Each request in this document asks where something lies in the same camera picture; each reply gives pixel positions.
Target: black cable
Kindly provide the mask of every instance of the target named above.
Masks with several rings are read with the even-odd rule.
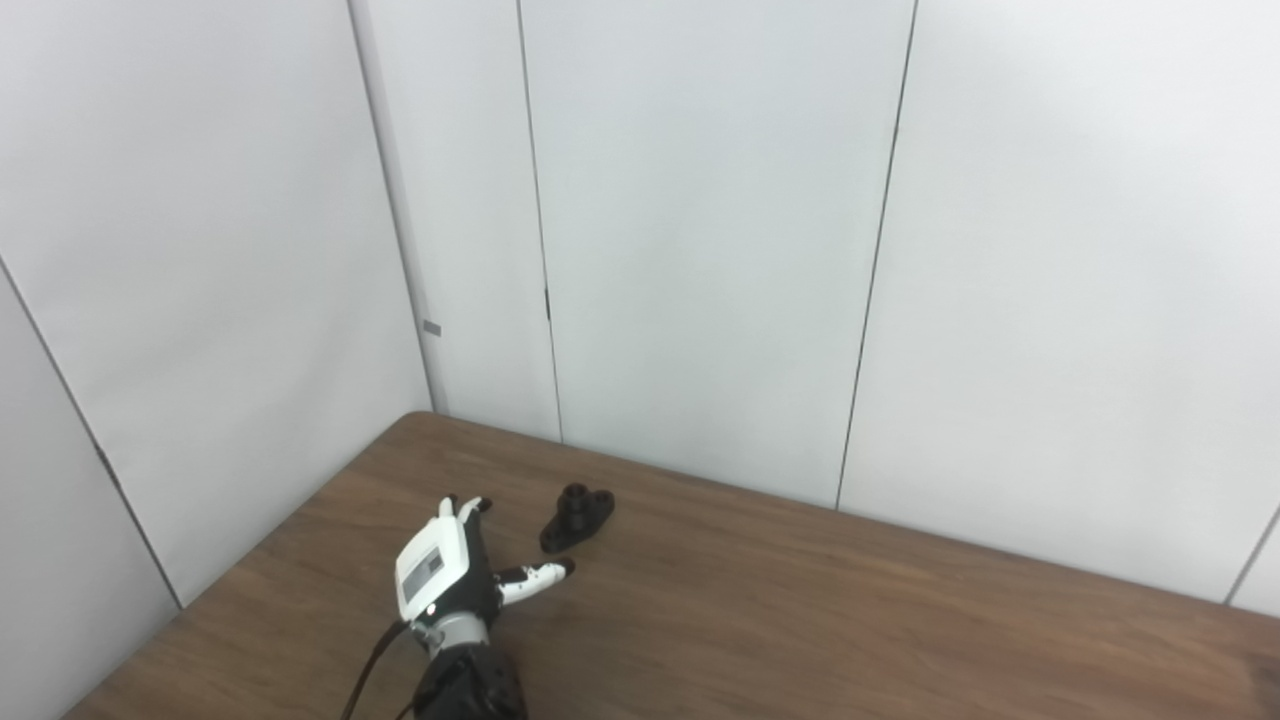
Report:
[[[369,680],[369,674],[374,671],[374,665],[378,659],[387,652],[392,642],[404,632],[408,623],[403,620],[396,620],[392,623],[383,637],[378,638],[378,644],[374,646],[374,651],[369,653],[369,660],[365,661],[365,669],[360,671],[360,679],[356,680],[356,687],[351,689],[351,698],[347,701],[347,708],[342,711],[342,720],[351,720],[351,714],[356,711],[356,701],[360,700],[360,692],[365,689],[365,682]]]

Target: white wall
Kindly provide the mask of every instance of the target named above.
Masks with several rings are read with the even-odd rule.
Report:
[[[60,717],[173,614],[159,569],[0,274],[0,717]]]
[[[835,503],[910,15],[525,5],[564,442]]]
[[[355,0],[436,410],[559,441],[516,0]]]
[[[189,602],[429,402],[347,6],[4,4],[0,106],[0,254]]]
[[[1280,502],[1277,31],[920,3],[842,509],[1224,600]]]

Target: brown wood grain tabletop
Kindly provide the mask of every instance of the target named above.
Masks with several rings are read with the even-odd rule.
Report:
[[[440,497],[494,569],[563,486],[617,510],[497,647],[534,720],[1280,719],[1280,620],[431,414],[399,420],[69,715],[337,719]],[[406,634],[356,717],[426,666]]]

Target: robotic hand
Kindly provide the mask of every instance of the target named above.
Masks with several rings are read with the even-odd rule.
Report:
[[[525,702],[511,661],[489,644],[500,610],[573,571],[572,560],[489,569],[475,498],[461,509],[445,497],[439,515],[396,560],[401,618],[431,657],[413,694],[416,720],[524,720]]]

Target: black flange mount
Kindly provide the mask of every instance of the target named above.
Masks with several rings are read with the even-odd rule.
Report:
[[[582,483],[567,486],[556,501],[556,516],[543,530],[543,552],[564,552],[590,538],[612,514],[612,492],[591,492]]]

